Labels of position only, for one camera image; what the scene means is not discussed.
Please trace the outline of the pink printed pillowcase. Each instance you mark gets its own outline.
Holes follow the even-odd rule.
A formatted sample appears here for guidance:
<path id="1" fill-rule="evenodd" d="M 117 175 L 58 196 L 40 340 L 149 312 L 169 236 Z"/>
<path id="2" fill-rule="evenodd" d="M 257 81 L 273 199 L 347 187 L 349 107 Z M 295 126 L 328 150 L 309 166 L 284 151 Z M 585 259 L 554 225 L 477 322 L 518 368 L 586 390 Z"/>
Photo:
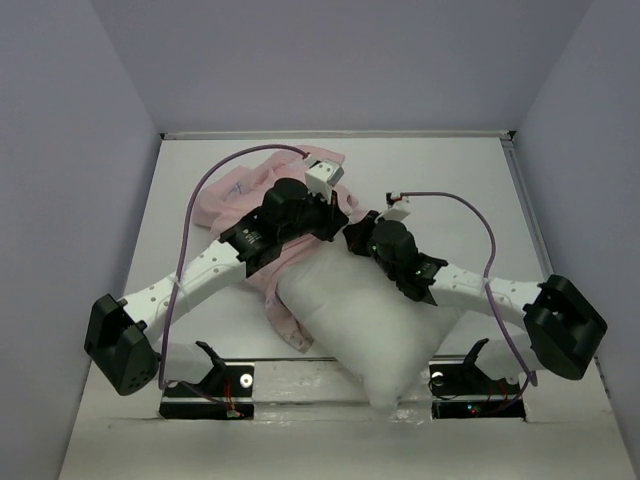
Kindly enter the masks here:
<path id="1" fill-rule="evenodd" d="M 196 199 L 192 222 L 207 227 L 214 237 L 261 205 L 265 192 L 281 178 L 303 182 L 307 166 L 300 156 L 279 150 L 255 168 L 238 166 L 204 188 Z M 324 243 L 307 235 L 283 247 L 280 257 L 245 281 L 263 296 L 265 315 L 275 332 L 300 353 L 307 352 L 313 338 L 280 300 L 277 286 L 284 273 L 313 256 Z"/>

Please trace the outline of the white pillow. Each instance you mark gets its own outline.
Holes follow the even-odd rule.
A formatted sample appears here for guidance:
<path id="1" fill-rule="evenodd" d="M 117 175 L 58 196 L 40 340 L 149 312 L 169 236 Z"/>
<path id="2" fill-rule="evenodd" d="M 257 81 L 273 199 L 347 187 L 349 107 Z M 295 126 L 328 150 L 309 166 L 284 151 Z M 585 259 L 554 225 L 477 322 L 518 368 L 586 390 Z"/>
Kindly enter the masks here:
<path id="1" fill-rule="evenodd" d="M 404 296 L 343 237 L 284 268 L 276 292 L 321 349 L 359 380 L 370 405 L 389 413 L 418 383 L 463 310 Z"/>

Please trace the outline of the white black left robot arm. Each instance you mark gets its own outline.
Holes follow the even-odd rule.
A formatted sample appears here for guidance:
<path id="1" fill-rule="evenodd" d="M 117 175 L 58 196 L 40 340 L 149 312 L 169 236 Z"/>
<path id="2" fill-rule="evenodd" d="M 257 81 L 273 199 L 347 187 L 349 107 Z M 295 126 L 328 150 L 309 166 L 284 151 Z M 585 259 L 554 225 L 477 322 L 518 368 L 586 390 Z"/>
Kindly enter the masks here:
<path id="1" fill-rule="evenodd" d="M 299 180 L 278 180 L 260 206 L 225 230 L 190 263 L 155 284 L 91 308 L 84 350 L 121 396 L 153 379 L 181 383 L 201 395 L 215 392 L 226 365 L 203 341 L 172 343 L 168 328 L 215 293 L 278 259 L 285 244 L 306 235 L 330 241 L 347 224 L 331 187 L 311 191 Z"/>

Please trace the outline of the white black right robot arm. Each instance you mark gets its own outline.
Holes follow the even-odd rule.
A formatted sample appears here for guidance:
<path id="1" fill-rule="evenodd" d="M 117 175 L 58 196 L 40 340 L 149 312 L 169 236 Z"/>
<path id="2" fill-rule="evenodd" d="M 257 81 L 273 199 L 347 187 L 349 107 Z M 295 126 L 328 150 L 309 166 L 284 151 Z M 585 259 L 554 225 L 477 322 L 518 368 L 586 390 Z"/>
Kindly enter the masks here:
<path id="1" fill-rule="evenodd" d="M 421 253 L 398 221 L 375 211 L 344 229 L 348 250 L 369 257 L 406 297 L 437 307 L 492 315 L 526 332 L 518 365 L 568 380 L 584 377 L 608 325 L 580 290 L 553 274 L 544 282 L 507 281 Z"/>

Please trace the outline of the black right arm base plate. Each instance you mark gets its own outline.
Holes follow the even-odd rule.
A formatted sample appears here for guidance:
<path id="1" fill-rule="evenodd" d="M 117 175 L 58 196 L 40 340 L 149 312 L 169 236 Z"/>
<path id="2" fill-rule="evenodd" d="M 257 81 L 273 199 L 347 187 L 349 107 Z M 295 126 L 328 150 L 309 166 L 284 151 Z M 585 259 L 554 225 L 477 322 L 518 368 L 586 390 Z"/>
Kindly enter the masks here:
<path id="1" fill-rule="evenodd" d="M 433 398 L 434 420 L 526 418 L 522 387 L 505 380 L 491 380 L 475 367 L 462 363 L 431 364 L 427 386 Z"/>

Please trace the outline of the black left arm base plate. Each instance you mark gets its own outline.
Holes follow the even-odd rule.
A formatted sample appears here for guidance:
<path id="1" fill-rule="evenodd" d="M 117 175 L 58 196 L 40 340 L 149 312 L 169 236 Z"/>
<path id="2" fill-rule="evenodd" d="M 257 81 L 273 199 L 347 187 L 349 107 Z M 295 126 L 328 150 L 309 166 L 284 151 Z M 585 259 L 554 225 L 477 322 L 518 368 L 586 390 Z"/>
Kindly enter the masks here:
<path id="1" fill-rule="evenodd" d="M 254 386 L 255 365 L 231 362 L 213 385 L 176 383 L 165 389 L 158 414 L 166 420 L 252 420 Z"/>

